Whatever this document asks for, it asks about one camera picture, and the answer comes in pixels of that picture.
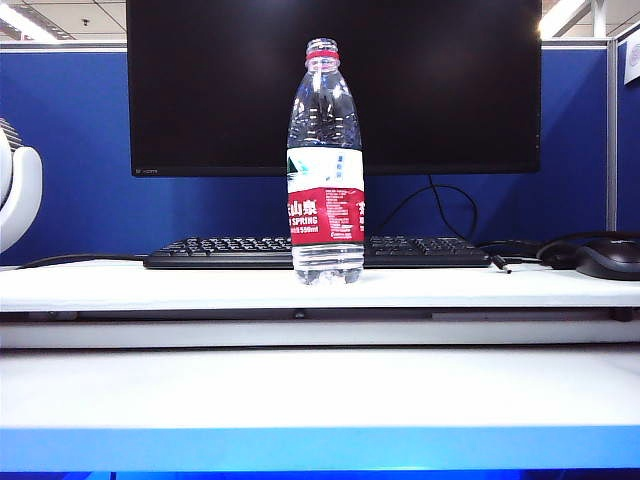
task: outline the black mouse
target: black mouse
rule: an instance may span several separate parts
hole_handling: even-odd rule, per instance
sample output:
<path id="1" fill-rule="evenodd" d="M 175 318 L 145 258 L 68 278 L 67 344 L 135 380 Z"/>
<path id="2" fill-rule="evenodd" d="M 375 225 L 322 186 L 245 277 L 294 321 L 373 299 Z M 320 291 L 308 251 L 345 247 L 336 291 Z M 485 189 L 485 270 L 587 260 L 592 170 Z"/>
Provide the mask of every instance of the black mouse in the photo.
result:
<path id="1" fill-rule="evenodd" d="M 576 270 L 609 280 L 640 280 L 640 244 L 633 240 L 600 238 L 579 247 Z"/>

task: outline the red label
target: red label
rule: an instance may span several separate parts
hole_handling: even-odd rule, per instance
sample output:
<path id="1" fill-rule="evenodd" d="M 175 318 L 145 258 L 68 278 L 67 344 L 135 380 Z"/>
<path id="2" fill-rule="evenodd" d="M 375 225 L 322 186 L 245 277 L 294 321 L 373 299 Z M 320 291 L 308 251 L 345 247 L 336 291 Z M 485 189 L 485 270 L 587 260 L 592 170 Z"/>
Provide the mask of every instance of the red label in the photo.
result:
<path id="1" fill-rule="evenodd" d="M 364 192 L 313 188 L 289 194 L 293 245 L 364 242 Z"/>

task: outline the bottle neck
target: bottle neck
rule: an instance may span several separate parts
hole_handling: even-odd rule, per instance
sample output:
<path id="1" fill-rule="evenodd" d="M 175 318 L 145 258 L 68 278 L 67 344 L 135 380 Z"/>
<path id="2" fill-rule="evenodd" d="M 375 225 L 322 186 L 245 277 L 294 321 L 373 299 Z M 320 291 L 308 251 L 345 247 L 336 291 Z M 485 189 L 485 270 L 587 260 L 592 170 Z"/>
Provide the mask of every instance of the bottle neck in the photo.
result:
<path id="1" fill-rule="evenodd" d="M 309 52 L 305 65 L 311 73 L 337 72 L 340 66 L 340 57 L 338 52 L 332 51 Z"/>

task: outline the poster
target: poster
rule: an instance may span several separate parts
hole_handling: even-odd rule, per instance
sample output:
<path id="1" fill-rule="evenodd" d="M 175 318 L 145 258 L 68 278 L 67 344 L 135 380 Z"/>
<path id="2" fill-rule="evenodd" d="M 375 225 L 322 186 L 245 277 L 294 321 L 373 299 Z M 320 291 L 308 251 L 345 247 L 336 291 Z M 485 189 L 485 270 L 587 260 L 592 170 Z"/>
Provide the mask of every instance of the poster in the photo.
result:
<path id="1" fill-rule="evenodd" d="M 624 69 L 624 84 L 640 77 L 640 31 L 627 39 L 627 62 Z"/>

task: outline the red bottle cap ring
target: red bottle cap ring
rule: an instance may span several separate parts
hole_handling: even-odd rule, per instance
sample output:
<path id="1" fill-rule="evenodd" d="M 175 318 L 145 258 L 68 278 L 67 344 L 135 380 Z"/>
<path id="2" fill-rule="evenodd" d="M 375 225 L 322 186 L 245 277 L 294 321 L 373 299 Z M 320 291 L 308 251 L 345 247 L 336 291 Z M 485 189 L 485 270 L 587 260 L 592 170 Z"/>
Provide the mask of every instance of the red bottle cap ring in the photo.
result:
<path id="1" fill-rule="evenodd" d="M 338 55 L 338 52 L 332 50 L 316 50 L 315 52 L 307 53 L 307 60 L 317 57 L 340 58 L 340 55 Z"/>

